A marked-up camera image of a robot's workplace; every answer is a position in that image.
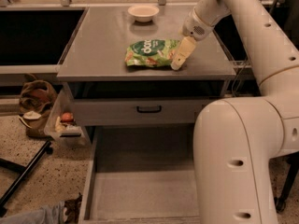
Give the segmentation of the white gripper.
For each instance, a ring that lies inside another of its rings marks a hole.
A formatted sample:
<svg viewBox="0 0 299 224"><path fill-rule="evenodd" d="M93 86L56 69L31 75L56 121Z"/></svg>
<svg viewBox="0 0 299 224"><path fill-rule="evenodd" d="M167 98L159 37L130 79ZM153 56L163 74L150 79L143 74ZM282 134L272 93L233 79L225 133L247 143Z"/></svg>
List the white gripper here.
<svg viewBox="0 0 299 224"><path fill-rule="evenodd" d="M213 26L204 23L196 14L195 9L189 12L182 27L181 33L185 36L181 39L176 49L171 68L179 70L196 48L196 41L205 39L212 31Z"/></svg>

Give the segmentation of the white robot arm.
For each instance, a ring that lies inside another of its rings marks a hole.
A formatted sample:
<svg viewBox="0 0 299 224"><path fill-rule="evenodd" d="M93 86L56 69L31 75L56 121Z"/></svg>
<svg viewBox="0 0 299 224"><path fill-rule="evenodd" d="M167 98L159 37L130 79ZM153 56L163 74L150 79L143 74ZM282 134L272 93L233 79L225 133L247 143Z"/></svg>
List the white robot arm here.
<svg viewBox="0 0 299 224"><path fill-rule="evenodd" d="M232 16L260 96L218 100L199 114L193 161L200 224L278 224L272 158L299 149L299 52L260 0L200 0L185 20L178 70Z"/></svg>

